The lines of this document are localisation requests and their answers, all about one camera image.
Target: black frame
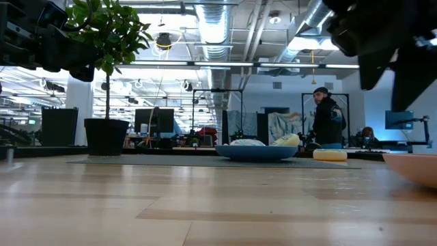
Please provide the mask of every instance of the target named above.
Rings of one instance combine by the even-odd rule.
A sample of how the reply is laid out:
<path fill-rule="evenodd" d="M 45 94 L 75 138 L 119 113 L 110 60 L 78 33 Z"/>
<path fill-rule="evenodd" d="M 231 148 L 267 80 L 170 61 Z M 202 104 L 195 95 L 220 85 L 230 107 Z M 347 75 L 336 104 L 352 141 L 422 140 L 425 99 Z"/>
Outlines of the black frame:
<path fill-rule="evenodd" d="M 305 109 L 303 105 L 304 96 L 305 95 L 313 95 L 312 93 L 302 93 L 302 117 L 305 114 Z M 343 93 L 332 93 L 333 96 L 345 96 L 346 97 L 346 103 L 348 104 L 348 118 L 346 120 L 346 123 L 348 125 L 348 143 L 350 138 L 350 109 L 349 109 L 349 94 L 343 94 Z M 305 124 L 302 124 L 302 134 L 305 132 Z"/>
<path fill-rule="evenodd" d="M 240 101 L 240 127 L 243 129 L 243 90 L 226 90 L 226 89 L 194 89 L 193 90 L 193 114 L 191 116 L 191 130 L 194 129 L 194 112 L 195 112 L 195 104 L 196 101 L 196 92 L 212 92 L 212 93 L 226 93 L 226 92 L 240 92 L 241 101 Z"/>

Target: computer monitor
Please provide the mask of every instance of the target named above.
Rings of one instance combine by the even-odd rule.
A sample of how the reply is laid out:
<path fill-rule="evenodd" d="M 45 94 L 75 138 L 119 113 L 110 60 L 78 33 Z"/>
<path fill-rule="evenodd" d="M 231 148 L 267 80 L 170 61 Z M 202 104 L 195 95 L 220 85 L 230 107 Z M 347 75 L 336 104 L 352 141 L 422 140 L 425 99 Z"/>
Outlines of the computer monitor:
<path fill-rule="evenodd" d="M 141 132 L 141 124 L 149 124 L 151 109 L 135 110 L 135 132 Z M 155 109 L 150 127 L 151 133 L 172 133 L 174 131 L 174 109 Z"/>
<path fill-rule="evenodd" d="M 393 112 L 385 111 L 385 129 L 387 130 L 412 130 L 413 111 Z"/>

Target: wooden table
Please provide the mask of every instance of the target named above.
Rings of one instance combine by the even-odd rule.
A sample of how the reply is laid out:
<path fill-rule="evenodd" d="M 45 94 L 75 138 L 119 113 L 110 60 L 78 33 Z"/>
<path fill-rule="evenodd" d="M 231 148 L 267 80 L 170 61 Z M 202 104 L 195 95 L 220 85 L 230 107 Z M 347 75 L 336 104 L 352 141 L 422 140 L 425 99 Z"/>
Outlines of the wooden table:
<path fill-rule="evenodd" d="M 362 169 L 0 165 L 8 245 L 437 245 L 437 192 Z"/>

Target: ceiling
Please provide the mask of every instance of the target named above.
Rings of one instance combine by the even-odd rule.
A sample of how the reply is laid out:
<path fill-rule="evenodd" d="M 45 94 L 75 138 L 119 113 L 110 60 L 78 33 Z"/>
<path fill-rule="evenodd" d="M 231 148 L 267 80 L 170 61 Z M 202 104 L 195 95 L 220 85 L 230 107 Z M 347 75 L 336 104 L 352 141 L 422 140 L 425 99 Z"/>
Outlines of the ceiling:
<path fill-rule="evenodd" d="M 288 45 L 287 29 L 293 16 L 298 16 L 306 11 L 306 6 L 309 0 L 300 1 L 274 1 L 271 11 L 278 10 L 281 22 L 274 25 L 267 21 L 264 31 L 261 36 L 261 44 L 255 53 L 255 59 L 260 57 L 275 57 Z M 239 5 L 234 6 L 231 11 L 231 45 L 232 61 L 241 61 L 243 50 L 248 35 L 249 18 L 255 7 L 255 0 L 242 0 Z M 174 45 L 167 51 L 159 51 L 154 47 L 154 42 L 151 42 L 151 49 L 141 51 L 137 55 L 137 60 L 202 60 L 203 52 L 200 44 L 200 35 L 198 30 L 198 22 L 196 16 L 180 16 L 168 14 L 141 14 L 140 19 L 144 23 L 151 23 L 149 33 L 152 37 L 157 37 L 159 33 L 167 32 L 171 34 L 171 39 Z M 313 57 L 310 53 L 299 53 L 300 62 L 311 63 L 329 63 L 329 64 L 356 64 L 356 59 L 345 57 L 339 51 L 324 51 L 315 50 Z M 152 105 L 174 107 L 179 109 L 184 108 L 184 112 L 177 110 L 177 121 L 182 128 L 188 129 L 191 123 L 190 110 L 191 99 L 185 100 L 166 100 L 162 96 L 168 97 L 191 97 L 192 92 L 186 92 L 181 88 L 181 82 L 188 81 L 192 83 L 194 88 L 208 89 L 208 71 L 207 70 L 173 70 L 173 69 L 150 69 L 150 68 L 122 68 L 122 74 L 114 73 L 111 77 L 111 82 L 116 86 L 111 86 L 112 96 L 130 94 L 135 96 L 151 96 L 160 98 L 139 100 L 139 104 L 131 104 L 127 99 L 114 98 L 111 100 L 112 117 L 125 118 L 133 120 L 133 111 L 138 107 L 150 107 Z M 312 74 L 312 69 L 300 69 L 295 76 L 305 77 Z M 354 71 L 350 70 L 316 70 L 316 74 L 335 75 L 337 79 L 342 79 L 350 75 Z M 40 106 L 55 106 L 64 107 L 65 93 L 48 91 L 44 88 L 44 81 L 50 81 L 58 84 L 68 90 L 68 72 L 61 71 L 58 73 L 47 72 L 42 69 L 36 71 L 26 70 L 24 68 L 3 68 L 0 73 L 0 81 L 3 85 L 3 93 L 16 94 L 35 94 L 36 97 L 26 97 L 17 99 L 17 97 L 2 96 L 2 107 L 4 110 L 0 112 L 0 117 L 8 118 L 16 115 L 15 111 L 5 111 L 5 109 L 26 108 L 28 111 L 36 112 L 35 116 L 40 115 L 38 109 Z M 96 71 L 95 74 L 95 96 L 103 97 L 105 92 L 101 90 L 101 84 L 105 81 L 105 74 L 102 71 Z M 196 106 L 196 111 L 202 109 L 204 113 L 200 113 L 199 119 L 196 119 L 196 124 L 215 125 L 217 123 L 216 115 L 220 114 L 218 110 L 208 110 L 210 104 L 208 93 L 204 94 L 207 100 L 200 100 Z M 105 99 L 98 98 L 94 101 L 95 117 L 102 117 Z M 120 115 L 117 109 L 124 108 L 128 113 Z"/>

